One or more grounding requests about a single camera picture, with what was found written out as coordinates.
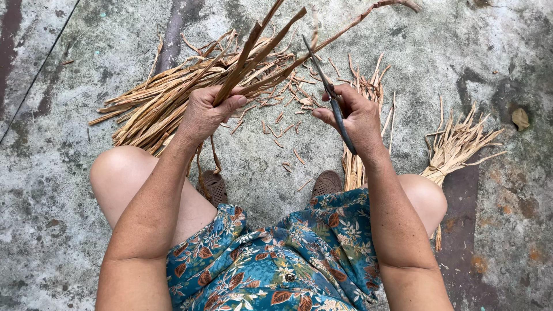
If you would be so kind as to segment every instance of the hand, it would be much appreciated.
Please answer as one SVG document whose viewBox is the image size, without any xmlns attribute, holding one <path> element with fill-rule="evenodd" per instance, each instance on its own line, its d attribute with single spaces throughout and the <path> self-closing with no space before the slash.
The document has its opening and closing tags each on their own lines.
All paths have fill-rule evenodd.
<svg viewBox="0 0 553 311">
<path fill-rule="evenodd" d="M 246 97 L 234 95 L 242 88 L 235 87 L 231 97 L 219 106 L 213 107 L 213 101 L 219 89 L 221 86 L 212 86 L 190 93 L 188 107 L 175 136 L 186 137 L 195 144 L 200 144 L 215 132 L 221 122 L 226 123 L 234 110 L 246 104 Z"/>
<path fill-rule="evenodd" d="M 334 91 L 343 98 L 342 111 L 346 117 L 343 120 L 344 127 L 357 152 L 365 156 L 381 154 L 384 145 L 380 136 L 378 104 L 367 100 L 348 84 L 335 85 Z M 330 100 L 326 92 L 323 94 L 322 100 Z M 312 115 L 338 130 L 331 110 L 317 108 Z"/>
</svg>

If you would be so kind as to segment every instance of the brown sandal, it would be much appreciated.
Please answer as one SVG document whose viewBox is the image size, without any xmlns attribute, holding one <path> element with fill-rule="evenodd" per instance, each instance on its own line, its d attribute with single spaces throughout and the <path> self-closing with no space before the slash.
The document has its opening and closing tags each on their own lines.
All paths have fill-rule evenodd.
<svg viewBox="0 0 553 311">
<path fill-rule="evenodd" d="M 207 192 L 211 196 L 210 203 L 217 207 L 219 203 L 227 202 L 227 188 L 225 186 L 225 181 L 219 174 L 214 174 L 213 170 L 207 170 L 202 173 L 204 178 L 204 184 Z M 198 182 L 196 185 L 196 190 L 207 199 L 202 186 Z"/>
<path fill-rule="evenodd" d="M 311 197 L 314 198 L 318 195 L 331 194 L 340 191 L 342 191 L 342 180 L 340 179 L 340 176 L 333 170 L 326 170 L 317 178 Z"/>
</svg>

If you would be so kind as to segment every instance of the shirt button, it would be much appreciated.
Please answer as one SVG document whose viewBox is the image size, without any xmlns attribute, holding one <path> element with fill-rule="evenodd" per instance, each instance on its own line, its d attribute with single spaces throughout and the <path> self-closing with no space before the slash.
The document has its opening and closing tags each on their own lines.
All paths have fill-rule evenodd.
<svg viewBox="0 0 553 311">
<path fill-rule="evenodd" d="M 287 281 L 287 282 L 293 282 L 295 279 L 296 279 L 296 276 L 291 274 L 291 273 L 288 273 L 284 276 L 284 279 Z"/>
</svg>

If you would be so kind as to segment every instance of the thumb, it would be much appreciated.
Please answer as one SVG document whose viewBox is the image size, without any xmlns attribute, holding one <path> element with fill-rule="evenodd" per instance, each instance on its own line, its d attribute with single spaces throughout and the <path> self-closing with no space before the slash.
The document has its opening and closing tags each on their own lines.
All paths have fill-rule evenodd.
<svg viewBox="0 0 553 311">
<path fill-rule="evenodd" d="M 317 108 L 313 110 L 311 115 L 336 128 L 336 120 L 334 119 L 334 113 L 332 113 L 332 111 L 326 108 Z"/>
<path fill-rule="evenodd" d="M 226 118 L 232 114 L 232 112 L 246 104 L 247 100 L 244 95 L 233 95 L 225 99 L 219 106 L 213 108 L 213 110 L 221 118 Z"/>
</svg>

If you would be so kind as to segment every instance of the right hand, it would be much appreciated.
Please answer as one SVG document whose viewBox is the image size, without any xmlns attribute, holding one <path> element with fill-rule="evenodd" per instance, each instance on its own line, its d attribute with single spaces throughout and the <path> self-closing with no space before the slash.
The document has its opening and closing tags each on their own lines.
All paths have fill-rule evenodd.
<svg viewBox="0 0 553 311">
<path fill-rule="evenodd" d="M 343 98 L 342 111 L 345 112 L 344 117 L 346 117 L 343 119 L 344 127 L 357 152 L 365 156 L 381 154 L 384 144 L 380 136 L 378 104 L 364 98 L 348 84 L 335 85 L 334 91 Z M 322 100 L 330 100 L 326 92 L 323 94 Z M 312 115 L 338 130 L 331 110 L 317 108 Z"/>
</svg>

